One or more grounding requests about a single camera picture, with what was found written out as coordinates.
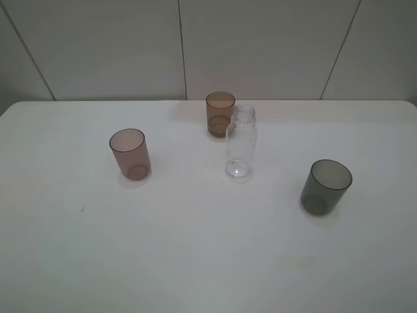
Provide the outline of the clear plastic water bottle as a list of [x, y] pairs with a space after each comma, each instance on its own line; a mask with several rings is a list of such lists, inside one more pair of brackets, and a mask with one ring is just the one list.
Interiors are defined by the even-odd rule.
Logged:
[[255, 108], [235, 106], [225, 133], [225, 172], [233, 178], [247, 177], [252, 171], [257, 143]]

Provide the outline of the brown translucent plastic cup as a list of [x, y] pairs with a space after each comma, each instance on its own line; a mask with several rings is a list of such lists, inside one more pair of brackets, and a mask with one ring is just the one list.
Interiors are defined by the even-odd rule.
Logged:
[[225, 91], [216, 91], [206, 97], [207, 129], [217, 138], [224, 138], [235, 107], [235, 97]]

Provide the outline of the pink translucent plastic cup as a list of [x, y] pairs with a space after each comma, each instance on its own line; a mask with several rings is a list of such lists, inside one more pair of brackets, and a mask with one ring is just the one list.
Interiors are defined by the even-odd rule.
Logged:
[[145, 179], [151, 170], [151, 161], [142, 131], [135, 128], [120, 130], [109, 140], [109, 146], [121, 173], [132, 181]]

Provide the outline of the grey translucent plastic cup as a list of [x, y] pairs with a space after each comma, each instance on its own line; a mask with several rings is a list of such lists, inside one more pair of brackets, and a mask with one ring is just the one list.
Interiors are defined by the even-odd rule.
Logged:
[[347, 167], [335, 160], [318, 160], [311, 166], [300, 203], [310, 215], [327, 215], [351, 185], [352, 174]]

